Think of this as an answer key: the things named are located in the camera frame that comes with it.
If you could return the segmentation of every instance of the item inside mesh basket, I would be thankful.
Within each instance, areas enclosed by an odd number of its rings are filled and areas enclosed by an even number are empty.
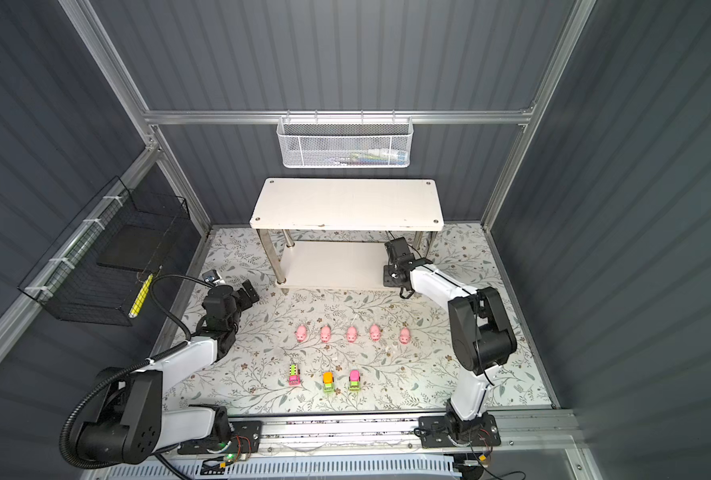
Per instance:
[[[96,264],[149,273],[157,270],[175,239],[176,235],[166,235],[161,230],[124,225],[96,259]]]

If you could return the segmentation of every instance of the light blue slotted cable tray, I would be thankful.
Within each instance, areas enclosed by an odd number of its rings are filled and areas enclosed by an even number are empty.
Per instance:
[[[365,476],[399,475],[406,478],[459,478],[454,459],[442,455],[412,453],[378,456],[322,456],[251,458],[226,468],[222,475],[200,475],[203,460],[172,460],[180,472],[192,478],[362,478]],[[107,480],[176,479],[155,458],[135,466],[115,466]]]

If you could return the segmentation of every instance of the black wire basket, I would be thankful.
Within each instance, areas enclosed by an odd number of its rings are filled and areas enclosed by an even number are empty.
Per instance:
[[[124,189],[57,258],[44,255],[19,290],[58,320],[131,326],[149,283],[190,222],[182,197]]]

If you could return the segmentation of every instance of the black mounting plate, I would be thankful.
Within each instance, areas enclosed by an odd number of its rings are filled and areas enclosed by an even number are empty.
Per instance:
[[[470,439],[466,435],[462,436],[458,445],[451,441],[447,433],[446,417],[442,415],[419,417],[419,427],[427,428],[431,431],[426,436],[421,437],[422,448],[449,448],[458,446],[473,447],[496,447],[502,444],[499,436],[497,420],[492,415],[485,413],[475,420],[475,427],[470,430]]]
[[[233,436],[246,437],[251,442],[251,453],[256,453],[259,451],[259,441],[262,440],[262,422],[259,420],[251,422],[230,422],[233,427]],[[197,440],[188,440],[183,442],[182,446],[176,451],[179,455],[215,455],[208,453],[208,450],[219,450],[219,446],[215,445],[213,440],[207,440],[206,438],[200,438]],[[245,440],[241,440],[241,453],[248,453],[249,445]],[[232,439],[230,446],[227,447],[225,452],[219,455],[226,455],[228,453],[238,453],[238,441],[236,438]]]

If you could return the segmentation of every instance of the yellow marker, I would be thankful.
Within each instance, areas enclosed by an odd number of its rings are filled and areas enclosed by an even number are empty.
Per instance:
[[[134,304],[131,306],[129,312],[129,318],[136,318],[139,315],[139,311],[142,309],[142,305],[145,304],[145,299],[147,298],[147,292],[150,290],[150,283],[152,283],[153,274],[149,274],[145,283],[142,284],[142,288],[139,289],[139,293],[134,300]]]

